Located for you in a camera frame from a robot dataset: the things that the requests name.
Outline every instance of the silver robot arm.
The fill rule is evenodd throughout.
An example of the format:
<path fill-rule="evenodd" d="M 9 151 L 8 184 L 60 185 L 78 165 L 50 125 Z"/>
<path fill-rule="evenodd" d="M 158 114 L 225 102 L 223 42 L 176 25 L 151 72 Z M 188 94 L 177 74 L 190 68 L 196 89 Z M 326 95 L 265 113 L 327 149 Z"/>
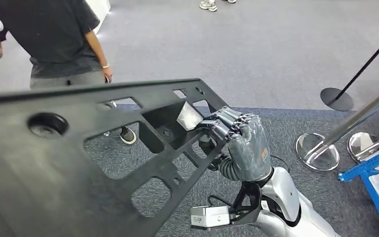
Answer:
<path fill-rule="evenodd" d="M 212 170 L 219 170 L 228 179 L 242 181 L 242 189 L 229 209 L 229 216 L 233 217 L 230 226 L 248 224 L 241 221 L 245 218 L 271 237 L 339 237 L 297 190 L 287 170 L 270 165 L 269 146 L 257 115 L 223 107 L 202 121 L 198 129 L 210 129 L 228 143 L 231 158 L 217 160 Z M 239 203 L 246 195 L 250 197 L 251 208 Z M 209 213 L 206 209 L 209 207 L 197 208 Z M 246 211 L 256 217 L 243 216 Z"/>

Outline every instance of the black t-shirt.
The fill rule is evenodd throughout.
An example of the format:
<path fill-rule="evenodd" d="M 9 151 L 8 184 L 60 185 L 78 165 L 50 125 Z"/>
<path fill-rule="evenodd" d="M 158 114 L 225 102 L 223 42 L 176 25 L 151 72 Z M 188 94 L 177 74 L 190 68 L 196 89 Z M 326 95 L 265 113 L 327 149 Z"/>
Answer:
<path fill-rule="evenodd" d="M 0 41 L 14 36 L 31 55 L 34 78 L 101 70 L 84 38 L 100 21 L 85 0 L 0 0 L 0 20 Z"/>

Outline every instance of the black pole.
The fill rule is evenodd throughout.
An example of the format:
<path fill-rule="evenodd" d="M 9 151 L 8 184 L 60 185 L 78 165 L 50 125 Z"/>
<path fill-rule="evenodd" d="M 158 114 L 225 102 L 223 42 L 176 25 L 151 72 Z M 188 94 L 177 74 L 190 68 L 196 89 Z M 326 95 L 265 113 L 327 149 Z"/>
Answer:
<path fill-rule="evenodd" d="M 355 80 L 361 75 L 361 73 L 368 67 L 368 65 L 378 56 L 379 48 L 377 51 L 371 56 L 371 58 L 362 66 L 362 68 L 357 72 L 357 74 L 349 81 L 349 83 L 345 86 L 345 88 L 337 95 L 334 100 L 338 100 L 345 91 L 354 83 Z"/>
<path fill-rule="evenodd" d="M 344 89 L 340 90 L 333 87 L 328 87 L 320 92 L 320 99 L 325 105 L 338 111 L 349 111 L 354 107 L 354 100 L 346 93 L 346 90 L 354 83 L 355 80 L 363 73 L 363 71 L 372 63 L 379 55 L 379 48 L 371 56 L 371 58 L 362 66 L 357 74 L 348 82 Z"/>

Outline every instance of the sneaker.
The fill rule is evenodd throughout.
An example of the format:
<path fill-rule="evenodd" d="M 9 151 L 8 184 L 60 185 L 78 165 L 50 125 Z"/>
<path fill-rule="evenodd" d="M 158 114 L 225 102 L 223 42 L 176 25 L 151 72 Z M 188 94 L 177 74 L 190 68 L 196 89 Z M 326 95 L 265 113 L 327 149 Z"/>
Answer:
<path fill-rule="evenodd" d="M 217 11 L 217 6 L 216 6 L 216 3 L 213 1 L 213 2 L 210 2 L 210 0 L 204 0 L 200 3 L 200 8 L 201 9 L 204 9 L 204 10 L 209 10 L 209 11 Z"/>
<path fill-rule="evenodd" d="M 128 145 L 135 143 L 137 140 L 136 134 L 128 127 L 123 127 L 119 135 L 122 141 Z"/>

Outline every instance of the chrome stanchion base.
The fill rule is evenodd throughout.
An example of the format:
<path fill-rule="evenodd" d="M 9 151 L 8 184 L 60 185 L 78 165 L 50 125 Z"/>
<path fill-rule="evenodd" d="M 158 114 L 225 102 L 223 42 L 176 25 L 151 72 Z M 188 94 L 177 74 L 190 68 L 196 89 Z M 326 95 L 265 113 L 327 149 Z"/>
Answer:
<path fill-rule="evenodd" d="M 314 171 L 329 171 L 339 165 L 339 153 L 334 145 L 328 146 L 321 154 L 310 153 L 324 139 L 324 136 L 317 133 L 305 133 L 297 139 L 295 144 L 297 158 Z"/>
<path fill-rule="evenodd" d="M 346 149 L 355 162 L 361 163 L 370 155 L 362 152 L 378 141 L 379 138 L 374 135 L 367 132 L 357 132 L 347 141 Z"/>

